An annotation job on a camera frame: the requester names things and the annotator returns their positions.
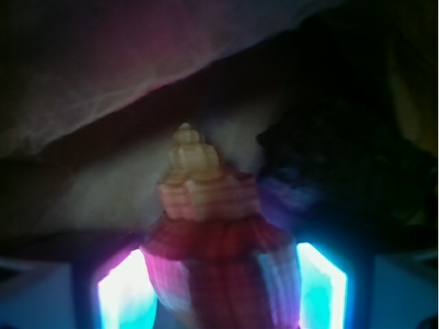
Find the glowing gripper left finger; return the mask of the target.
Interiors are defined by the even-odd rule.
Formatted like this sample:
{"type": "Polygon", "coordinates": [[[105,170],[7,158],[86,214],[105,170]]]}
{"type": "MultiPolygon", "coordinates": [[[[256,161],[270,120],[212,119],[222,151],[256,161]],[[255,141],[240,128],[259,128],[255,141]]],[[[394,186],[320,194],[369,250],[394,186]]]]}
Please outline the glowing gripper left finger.
{"type": "Polygon", "coordinates": [[[90,248],[72,260],[76,328],[153,328],[158,299],[142,251],[90,248]]]}

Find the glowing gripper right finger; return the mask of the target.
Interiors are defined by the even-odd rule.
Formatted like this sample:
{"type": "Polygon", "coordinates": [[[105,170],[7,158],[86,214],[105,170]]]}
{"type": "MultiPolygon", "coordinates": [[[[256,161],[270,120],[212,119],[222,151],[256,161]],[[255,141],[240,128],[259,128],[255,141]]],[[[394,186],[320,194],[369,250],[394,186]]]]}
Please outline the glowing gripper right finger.
{"type": "Polygon", "coordinates": [[[301,328],[369,328],[372,259],[365,248],[342,243],[297,245],[301,328]]]}

